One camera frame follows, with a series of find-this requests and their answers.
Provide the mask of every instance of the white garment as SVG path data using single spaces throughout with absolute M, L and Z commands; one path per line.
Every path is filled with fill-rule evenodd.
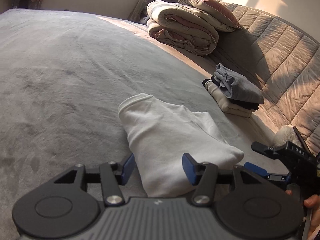
M 128 134 L 130 150 L 149 197 L 176 197 L 191 191 L 182 168 L 182 155 L 229 169 L 244 153 L 222 137 L 208 112 L 191 112 L 139 94 L 119 106 L 119 117 Z
M 222 93 L 218 86 L 213 83 L 211 80 L 208 80 L 204 84 L 205 89 L 210 93 L 210 95 L 217 101 L 220 109 L 227 114 L 234 114 L 243 117 L 251 117 L 254 109 L 248 110 L 242 106 L 238 106 L 229 101 L 229 99 Z

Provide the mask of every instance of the folded gray garment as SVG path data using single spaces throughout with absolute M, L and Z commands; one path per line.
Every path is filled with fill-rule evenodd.
M 245 76 L 221 65 L 216 65 L 214 78 L 220 83 L 220 90 L 227 98 L 250 103 L 263 104 L 261 91 Z

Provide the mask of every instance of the pillow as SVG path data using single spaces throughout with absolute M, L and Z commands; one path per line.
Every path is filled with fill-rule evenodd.
M 178 0 L 178 2 L 203 10 L 225 25 L 241 29 L 232 12 L 217 0 Z
M 197 8 L 194 8 L 193 6 L 185 5 L 185 4 L 179 4 L 179 3 L 171 3 L 171 4 L 174 4 L 184 9 L 187 12 L 197 15 L 198 17 L 200 17 L 201 19 L 209 23 L 211 26 L 213 26 L 217 31 L 231 33 L 235 30 L 234 28 L 218 21 L 216 18 L 212 17 L 210 14 L 204 12 L 203 10 L 199 10 Z

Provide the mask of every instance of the gray bedsheet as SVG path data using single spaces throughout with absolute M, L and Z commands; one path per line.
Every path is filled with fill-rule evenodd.
M 251 151 L 251 142 L 265 142 L 269 132 L 258 118 L 224 114 L 202 86 L 204 71 L 143 32 L 147 37 L 145 26 L 84 13 L 0 15 L 0 239 L 18 235 L 11 210 L 19 197 L 74 164 L 92 167 L 130 152 L 117 110 L 142 92 L 208 111 L 245 152 L 243 162 L 286 171 Z M 137 170 L 123 190 L 145 196 Z

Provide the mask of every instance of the padded headboard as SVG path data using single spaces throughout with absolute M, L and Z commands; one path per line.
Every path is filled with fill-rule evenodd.
M 312 37 L 262 11 L 226 4 L 242 29 L 219 32 L 210 57 L 256 84 L 265 98 L 257 115 L 273 131 L 297 126 L 310 150 L 320 151 L 320 48 Z

